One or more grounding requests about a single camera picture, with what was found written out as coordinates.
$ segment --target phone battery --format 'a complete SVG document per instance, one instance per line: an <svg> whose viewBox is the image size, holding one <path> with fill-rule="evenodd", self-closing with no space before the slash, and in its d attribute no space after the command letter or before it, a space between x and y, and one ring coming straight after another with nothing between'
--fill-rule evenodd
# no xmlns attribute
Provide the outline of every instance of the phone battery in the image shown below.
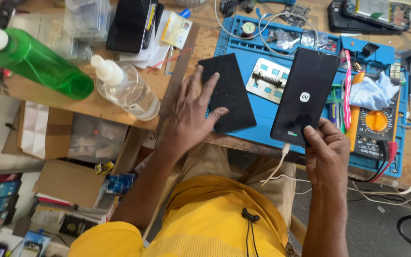
<svg viewBox="0 0 411 257"><path fill-rule="evenodd" d="M390 21L390 3L387 0L358 0L356 13L368 18Z"/></svg>

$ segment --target microfiber cloth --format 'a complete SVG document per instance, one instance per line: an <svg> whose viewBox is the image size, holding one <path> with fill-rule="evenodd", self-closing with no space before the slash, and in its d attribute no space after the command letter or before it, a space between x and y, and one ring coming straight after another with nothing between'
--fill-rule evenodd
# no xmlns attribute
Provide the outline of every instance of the microfiber cloth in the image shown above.
<svg viewBox="0 0 411 257"><path fill-rule="evenodd" d="M360 83L351 85L350 105L378 111L390 106L391 98L399 91L399 86L391 84L390 78L380 72L380 78L374 82L368 77Z"/></svg>

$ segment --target mi logo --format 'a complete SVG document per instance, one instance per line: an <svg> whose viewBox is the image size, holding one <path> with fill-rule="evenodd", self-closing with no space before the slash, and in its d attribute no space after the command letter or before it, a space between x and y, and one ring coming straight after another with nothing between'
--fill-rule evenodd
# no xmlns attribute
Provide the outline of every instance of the mi logo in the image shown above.
<svg viewBox="0 0 411 257"><path fill-rule="evenodd" d="M307 102L309 99L310 99L310 94L307 92L302 92L299 98L301 102Z"/></svg>

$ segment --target plastic bag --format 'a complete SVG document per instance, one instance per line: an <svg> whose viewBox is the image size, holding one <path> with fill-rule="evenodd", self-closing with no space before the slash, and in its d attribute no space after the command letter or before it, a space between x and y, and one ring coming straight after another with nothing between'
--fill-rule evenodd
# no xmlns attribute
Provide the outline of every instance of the plastic bag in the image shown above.
<svg viewBox="0 0 411 257"><path fill-rule="evenodd" d="M315 47L315 32L313 30L304 30L300 39L300 44L308 47ZM318 49L325 49L328 44L328 35L318 32Z"/></svg>
<svg viewBox="0 0 411 257"><path fill-rule="evenodd" d="M277 37L277 46L283 49L293 48L293 45L299 41L299 38L294 38L279 28L274 31L274 34Z"/></svg>

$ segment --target paper card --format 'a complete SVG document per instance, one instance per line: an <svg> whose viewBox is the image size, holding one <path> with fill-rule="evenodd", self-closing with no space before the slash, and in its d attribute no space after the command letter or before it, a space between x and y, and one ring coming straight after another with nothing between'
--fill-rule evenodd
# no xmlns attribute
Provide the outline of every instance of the paper card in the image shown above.
<svg viewBox="0 0 411 257"><path fill-rule="evenodd" d="M182 49L190 32L191 25L193 25L191 21L175 12L171 12L168 25L166 25L161 39L168 44Z"/></svg>

